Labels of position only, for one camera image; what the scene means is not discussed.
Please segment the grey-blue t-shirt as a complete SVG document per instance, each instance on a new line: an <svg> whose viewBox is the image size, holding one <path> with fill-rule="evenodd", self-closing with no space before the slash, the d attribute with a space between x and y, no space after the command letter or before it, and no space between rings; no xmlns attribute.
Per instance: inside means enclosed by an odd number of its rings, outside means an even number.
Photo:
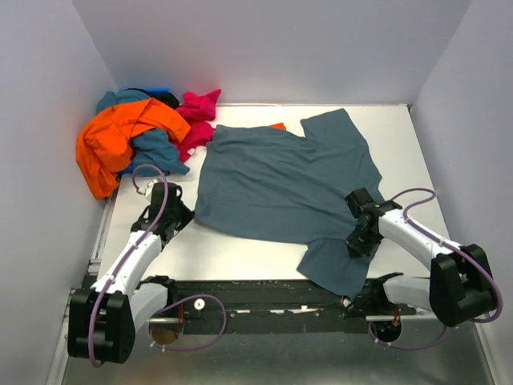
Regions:
<svg viewBox="0 0 513 385"><path fill-rule="evenodd" d="M345 199L365 188L380 201L382 177L345 110L301 126L302 136L218 125L200 172L196 220L236 237L306 245L299 273L355 298L371 259L349 254L345 241L357 222Z"/></svg>

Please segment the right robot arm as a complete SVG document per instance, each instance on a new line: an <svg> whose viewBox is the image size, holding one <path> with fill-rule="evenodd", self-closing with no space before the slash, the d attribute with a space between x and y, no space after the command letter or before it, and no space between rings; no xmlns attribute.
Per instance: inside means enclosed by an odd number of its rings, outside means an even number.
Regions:
<svg viewBox="0 0 513 385"><path fill-rule="evenodd" d="M345 199L357 224L347 237L351 257L368 257L388 239L420 261L428 278L395 275L383 279L386 300L432 312L448 327L464 322L488 323L503 310L503 297L492 277L486 252L476 244L461 245L429 229L410 214L429 197L406 207L395 199L377 202L365 188Z"/></svg>

